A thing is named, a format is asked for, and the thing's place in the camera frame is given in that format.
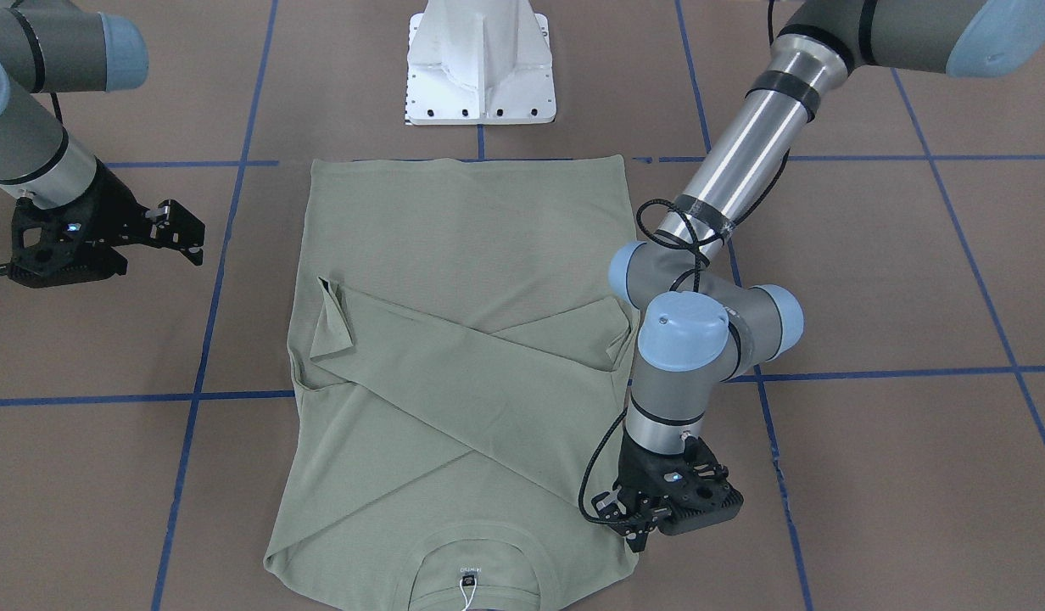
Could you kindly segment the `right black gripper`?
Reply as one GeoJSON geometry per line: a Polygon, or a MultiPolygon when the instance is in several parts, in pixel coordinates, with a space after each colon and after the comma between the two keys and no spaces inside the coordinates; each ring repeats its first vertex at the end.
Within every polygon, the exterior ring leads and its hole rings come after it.
{"type": "Polygon", "coordinates": [[[140,205],[103,162],[96,163],[91,186],[77,201],[86,211],[73,255],[142,244],[178,251],[193,266],[204,263],[204,222],[176,199],[165,199],[152,210],[140,205]]]}

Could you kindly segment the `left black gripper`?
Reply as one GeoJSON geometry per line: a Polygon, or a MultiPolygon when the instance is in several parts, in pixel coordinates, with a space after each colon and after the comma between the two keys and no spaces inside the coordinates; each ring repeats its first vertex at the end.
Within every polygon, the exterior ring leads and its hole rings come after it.
{"type": "Polygon", "coordinates": [[[690,434],[688,447],[677,455],[657,455],[624,433],[616,480],[620,491],[593,496],[593,523],[614,530],[631,553],[643,553],[650,533],[673,515],[673,508],[661,498],[661,476],[709,461],[709,445],[700,437],[690,434]]]}

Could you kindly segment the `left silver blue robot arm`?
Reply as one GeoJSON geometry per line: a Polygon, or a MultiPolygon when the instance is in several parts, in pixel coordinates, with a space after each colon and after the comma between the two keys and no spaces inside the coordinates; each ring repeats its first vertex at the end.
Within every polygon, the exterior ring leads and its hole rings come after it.
{"type": "Polygon", "coordinates": [[[802,339],[789,290],[743,289],[710,264],[774,189],[825,94],[860,67],[991,78],[1018,70],[1045,42],[1045,1],[806,1],[772,31],[770,61],[654,231],[621,246],[608,282],[641,313],[617,476],[580,502],[631,553],[653,531],[678,536],[734,519],[743,496],[701,437],[713,387],[770,362],[802,339]]]}

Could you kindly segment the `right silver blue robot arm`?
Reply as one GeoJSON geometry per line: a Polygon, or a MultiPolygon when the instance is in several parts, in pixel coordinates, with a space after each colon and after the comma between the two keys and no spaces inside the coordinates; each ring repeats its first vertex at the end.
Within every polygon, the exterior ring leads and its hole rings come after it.
{"type": "Polygon", "coordinates": [[[175,199],[135,194],[70,132],[59,96],[126,92],[150,58],[139,28],[72,1],[0,1],[0,189],[14,199],[0,276],[42,289],[126,274],[120,246],[170,249],[202,264],[205,227],[175,199]]]}

